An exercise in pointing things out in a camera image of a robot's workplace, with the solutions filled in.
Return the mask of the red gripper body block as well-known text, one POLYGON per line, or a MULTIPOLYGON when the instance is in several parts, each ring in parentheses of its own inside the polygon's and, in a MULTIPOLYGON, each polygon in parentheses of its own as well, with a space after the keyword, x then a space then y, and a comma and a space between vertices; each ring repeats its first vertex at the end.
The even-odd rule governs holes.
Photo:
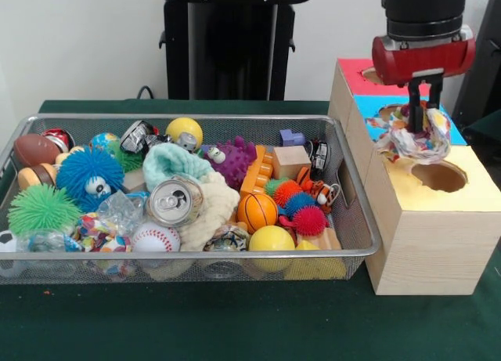
POLYGON ((452 37, 428 41, 396 41, 389 36, 373 39, 372 61, 385 85, 405 85, 415 78, 465 73, 474 62, 474 32, 464 24, 452 37))

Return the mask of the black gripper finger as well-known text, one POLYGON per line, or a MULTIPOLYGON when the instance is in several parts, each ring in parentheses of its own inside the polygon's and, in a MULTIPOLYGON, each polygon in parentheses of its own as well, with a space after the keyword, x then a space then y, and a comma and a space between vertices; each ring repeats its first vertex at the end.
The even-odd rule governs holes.
POLYGON ((409 132, 422 132, 424 111, 421 106, 420 99, 420 83, 418 81, 411 81, 408 84, 409 92, 409 132))
POLYGON ((442 94, 442 89, 443 89, 443 77, 442 76, 430 76, 427 79, 427 83, 430 85, 427 106, 428 107, 440 107, 440 100, 441 100, 441 94, 442 94))

